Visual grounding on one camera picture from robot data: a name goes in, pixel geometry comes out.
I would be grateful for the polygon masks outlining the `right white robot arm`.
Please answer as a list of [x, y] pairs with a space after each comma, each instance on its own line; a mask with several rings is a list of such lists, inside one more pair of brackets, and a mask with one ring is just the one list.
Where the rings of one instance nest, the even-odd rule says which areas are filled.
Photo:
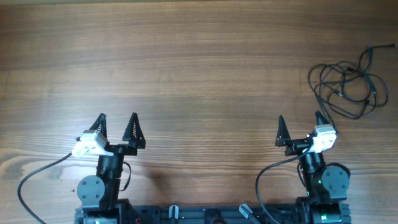
[[300, 223], [351, 223], [347, 190], [351, 172], [337, 162], [327, 164], [323, 152], [331, 149], [337, 138], [335, 128], [316, 111], [317, 125], [305, 138], [292, 139], [282, 116], [275, 139], [277, 147], [285, 147], [286, 156], [298, 157], [298, 171], [307, 191], [296, 199]]

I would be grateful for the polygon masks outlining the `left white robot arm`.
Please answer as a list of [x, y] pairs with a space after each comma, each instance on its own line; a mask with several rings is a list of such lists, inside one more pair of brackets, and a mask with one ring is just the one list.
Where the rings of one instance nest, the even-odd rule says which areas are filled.
[[93, 125], [76, 140], [72, 155], [98, 156], [96, 174], [84, 177], [78, 184], [77, 195], [81, 207], [75, 211], [75, 223], [141, 223], [141, 216], [128, 199], [120, 199], [131, 181], [121, 187], [125, 156], [136, 156], [138, 149], [146, 146], [137, 113], [133, 113], [125, 128], [122, 144], [111, 144], [107, 139], [106, 115], [101, 113]]

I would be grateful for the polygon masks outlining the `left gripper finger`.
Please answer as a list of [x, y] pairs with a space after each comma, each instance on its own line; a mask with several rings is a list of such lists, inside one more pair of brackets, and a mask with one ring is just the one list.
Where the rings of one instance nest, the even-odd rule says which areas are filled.
[[140, 127], [137, 113], [131, 115], [122, 140], [138, 149], [144, 149], [146, 147], [146, 140]]
[[105, 138], [107, 138], [106, 115], [101, 113], [89, 130], [98, 130]]

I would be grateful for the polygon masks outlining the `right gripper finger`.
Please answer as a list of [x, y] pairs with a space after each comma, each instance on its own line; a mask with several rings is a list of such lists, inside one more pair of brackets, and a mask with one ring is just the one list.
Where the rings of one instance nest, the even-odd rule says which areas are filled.
[[282, 146], [288, 146], [290, 144], [291, 144], [291, 137], [289, 134], [289, 130], [287, 129], [284, 117], [280, 115], [278, 120], [278, 130], [275, 139], [275, 146], [282, 147]]
[[315, 112], [315, 117], [317, 120], [317, 125], [324, 125], [324, 124], [329, 124], [329, 121], [323, 116], [323, 114], [320, 111]]

